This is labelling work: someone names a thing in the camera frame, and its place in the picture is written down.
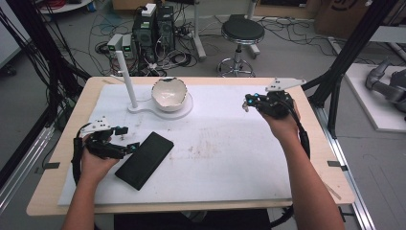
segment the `white bowl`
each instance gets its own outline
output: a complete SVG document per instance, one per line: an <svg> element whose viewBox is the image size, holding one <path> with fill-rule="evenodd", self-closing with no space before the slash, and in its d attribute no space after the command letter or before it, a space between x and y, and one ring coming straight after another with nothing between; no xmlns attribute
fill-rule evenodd
<svg viewBox="0 0 406 230"><path fill-rule="evenodd" d="M188 89L177 78L159 79L152 87L152 99L156 106L165 112L174 112L185 105Z"/></svg>

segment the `robotic hand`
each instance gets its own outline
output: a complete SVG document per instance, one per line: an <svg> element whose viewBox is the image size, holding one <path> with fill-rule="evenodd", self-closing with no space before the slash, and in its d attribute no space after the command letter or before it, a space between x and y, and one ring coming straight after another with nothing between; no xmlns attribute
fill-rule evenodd
<svg viewBox="0 0 406 230"><path fill-rule="evenodd" d="M83 135L90 133L90 136L85 140L84 145L82 138L79 137L80 133ZM81 175L80 162L84 147L87 147L90 153L102 159L107 157L123 159L125 155L135 152L140 146L140 143L130 144L126 147L110 144L109 138L113 133L115 135L127 134L128 127L111 127L103 117L80 129L77 137L74 138L74 155L71 161L72 174L76 184L78 184Z"/></svg>
<svg viewBox="0 0 406 230"><path fill-rule="evenodd" d="M275 119L282 119L289 114L287 106L293 108L293 99L290 94L283 91L268 92L266 96L258 93L245 95L242 108L248 112L248 106L255 107L259 112L267 114Z"/></svg>
<svg viewBox="0 0 406 230"><path fill-rule="evenodd" d="M91 133L85 141L85 146L89 149L90 153L97 155L100 158L109 157L123 159L127 154L133 153L140 146L140 143L133 143L126 147L109 143L108 139L113 133L116 136L127 134L128 127L110 127L105 118L99 119L81 129L82 133L92 131L93 133Z"/></svg>
<svg viewBox="0 0 406 230"><path fill-rule="evenodd" d="M265 88L266 96L258 93L245 95L242 108L248 112L248 106L252 106L275 119L282 119L294 109L293 99L284 89L304 83L305 80L275 79Z"/></svg>

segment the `metal rail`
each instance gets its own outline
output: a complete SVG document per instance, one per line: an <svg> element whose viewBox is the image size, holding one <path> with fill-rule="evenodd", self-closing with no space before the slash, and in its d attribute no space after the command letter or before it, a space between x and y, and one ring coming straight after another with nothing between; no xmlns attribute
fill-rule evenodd
<svg viewBox="0 0 406 230"><path fill-rule="evenodd" d="M36 137L34 143L28 150L27 154L20 161L17 168L15 168L12 175L9 177L7 183L0 191L0 216L6 210L10 201L13 199L15 193L18 191L21 184L26 179L28 173L33 168L38 157L48 145L51 137L54 134L54 127L44 127L39 135Z"/></svg>
<svg viewBox="0 0 406 230"><path fill-rule="evenodd" d="M327 137L327 140L330 144L330 147L332 151L334 152L335 156L337 157L338 161L340 162L341 166L347 166L347 170L343 171L344 176L346 177L347 181L350 184L350 187L352 191L354 192L355 195L355 201L353 204L351 204L351 207L353 209L353 212L355 214L355 217L357 219L357 222L360 226L361 229L365 230L373 230L375 229L375 226L373 225L372 218L370 216L370 213L368 212L368 208L365 205L365 202L361 196L361 193L356 186L355 180L352 176L352 173L350 171L350 167L347 163L346 156L344 155L340 144L338 143L337 139L334 139L331 133L328 131L327 128L327 119L328 115L326 114L326 111L323 108L319 108L316 106L312 106L314 113L316 114L317 119L319 120L319 123L322 127L322 130Z"/></svg>

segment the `table surface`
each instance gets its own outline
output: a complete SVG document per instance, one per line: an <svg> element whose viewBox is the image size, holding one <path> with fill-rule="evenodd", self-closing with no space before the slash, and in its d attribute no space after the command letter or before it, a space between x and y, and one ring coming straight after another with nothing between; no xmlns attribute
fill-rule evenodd
<svg viewBox="0 0 406 230"><path fill-rule="evenodd" d="M186 85L263 85L266 86L272 78L179 78ZM132 78L137 84L153 85L158 78ZM106 84L122 84L110 77L94 77L85 85L78 103L64 129L50 162L59 162L58 169L46 170L35 189L34 195L27 207L30 216L65 215L68 206L58 206L66 173L70 166L73 153L72 140L83 124L86 124L96 105L100 92ZM354 202L354 195L341 168L330 167L327 161L336 161L330 145L323 133L314 112L300 86L286 90L295 99L302 124L306 129L311 147L311 162L337 204ZM185 210L219 210L241 208L283 207L291 204L291 200L237 200L216 202L187 202L187 203L153 203L153 204L112 204L96 205L95 213L130 213L130 212L165 212Z"/></svg>

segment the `white paper sheet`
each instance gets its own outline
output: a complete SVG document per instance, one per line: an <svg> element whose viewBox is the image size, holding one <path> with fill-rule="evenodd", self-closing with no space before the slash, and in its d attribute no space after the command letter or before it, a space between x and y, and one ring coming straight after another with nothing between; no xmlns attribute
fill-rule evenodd
<svg viewBox="0 0 406 230"><path fill-rule="evenodd" d="M137 101L150 98L151 86L134 85ZM97 204L171 203L290 198L282 148L255 108L246 113L245 94L264 86L189 85L192 112L176 121L151 113L131 114L125 86L106 85L89 122L106 116L111 126L129 128L125 146L143 142L155 131L174 143L147 183L137 191L114 175L120 161L101 182ZM68 205L75 190L70 169L59 205Z"/></svg>

